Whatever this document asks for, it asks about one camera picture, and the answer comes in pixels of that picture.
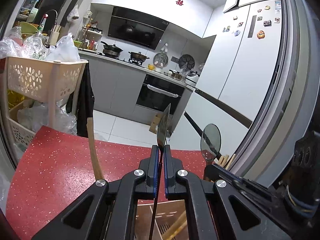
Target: built-in oven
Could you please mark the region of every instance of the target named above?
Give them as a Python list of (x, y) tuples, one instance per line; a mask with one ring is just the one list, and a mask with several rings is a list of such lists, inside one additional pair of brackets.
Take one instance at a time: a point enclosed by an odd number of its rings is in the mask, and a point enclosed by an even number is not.
[(174, 114), (183, 91), (184, 87), (147, 74), (136, 104), (163, 112), (171, 103), (170, 114)]

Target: metal screw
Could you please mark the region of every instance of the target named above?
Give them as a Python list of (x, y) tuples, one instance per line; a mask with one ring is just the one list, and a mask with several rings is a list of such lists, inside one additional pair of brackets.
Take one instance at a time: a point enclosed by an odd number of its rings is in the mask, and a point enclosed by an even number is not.
[(144, 173), (143, 170), (135, 170), (133, 174), (136, 176), (141, 176), (141, 175), (143, 175), (143, 173)]
[(106, 181), (105, 181), (104, 179), (98, 179), (98, 180), (96, 181), (96, 185), (97, 185), (98, 187), (103, 187), (105, 184), (106, 184)]
[(184, 176), (188, 175), (188, 172), (186, 170), (180, 170), (180, 171), (178, 171), (178, 175), (181, 177), (184, 177)]
[(227, 185), (227, 183), (222, 179), (219, 179), (216, 184), (218, 187), (225, 187)]

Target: countertop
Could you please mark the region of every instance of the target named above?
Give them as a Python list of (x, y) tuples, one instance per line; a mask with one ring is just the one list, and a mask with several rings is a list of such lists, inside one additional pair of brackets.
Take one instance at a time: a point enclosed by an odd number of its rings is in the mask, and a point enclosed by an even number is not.
[(190, 90), (190, 91), (194, 91), (195, 88), (186, 84), (185, 82), (182, 82), (182, 81), (179, 81), (179, 80), (176, 80), (176, 79), (173, 79), (171, 77), (168, 77), (162, 73), (159, 73), (159, 72), (156, 72), (156, 71), (153, 71), (153, 70), (150, 70), (148, 68), (145, 68), (144, 66), (136, 66), (134, 64), (131, 64), (131, 63), (128, 63), (128, 62), (124, 62), (122, 60), (119, 60), (119, 59), (114, 59), (114, 58), (110, 58), (110, 57), (106, 57), (106, 56), (101, 56), (101, 55), (97, 55), (95, 53), (91, 53), (91, 52), (85, 52), (85, 51), (79, 51), (79, 54), (81, 55), (87, 55), (87, 56), (91, 56), (91, 57), (98, 57), (98, 58), (101, 58), (101, 59), (104, 59), (104, 60), (107, 60), (107, 61), (112, 61), (112, 62), (116, 62), (116, 63), (119, 63), (119, 64), (122, 64), (122, 65), (125, 65), (125, 66), (129, 66), (129, 67), (132, 67), (132, 68), (135, 68), (135, 69), (138, 69), (138, 70), (141, 70), (141, 71), (144, 71), (152, 76), (156, 76), (158, 78), (161, 78), (163, 80), (167, 80), (171, 83), (174, 83), (174, 84), (177, 84), (181, 87), (185, 87), (186, 89)]
[[(151, 148), (95, 141), (107, 181), (138, 168)], [(200, 151), (172, 150), (183, 167), (200, 178), (205, 161)], [(161, 174), (159, 202), (166, 201)], [(31, 237), (95, 182), (88, 139), (43, 126), (24, 153), (10, 185), (6, 218), (21, 240)], [(152, 201), (139, 201), (139, 204)]]

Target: white floor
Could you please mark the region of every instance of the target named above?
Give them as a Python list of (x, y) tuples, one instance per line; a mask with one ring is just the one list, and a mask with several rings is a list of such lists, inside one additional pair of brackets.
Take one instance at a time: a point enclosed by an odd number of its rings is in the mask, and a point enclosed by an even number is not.
[(157, 144), (150, 126), (99, 111), (93, 111), (94, 138), (100, 141), (152, 147)]

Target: black cloth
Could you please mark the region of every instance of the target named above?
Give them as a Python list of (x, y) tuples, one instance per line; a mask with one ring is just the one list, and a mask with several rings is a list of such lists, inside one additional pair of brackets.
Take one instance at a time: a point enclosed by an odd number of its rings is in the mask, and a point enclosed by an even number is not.
[[(68, 102), (66, 104), (67, 113), (72, 111), (73, 93), (70, 94)], [(94, 94), (90, 81), (90, 69), (89, 63), (85, 64), (82, 80), (79, 89), (79, 96), (77, 102), (77, 135), (82, 137), (88, 137), (87, 131), (87, 118), (93, 117), (94, 107)]]

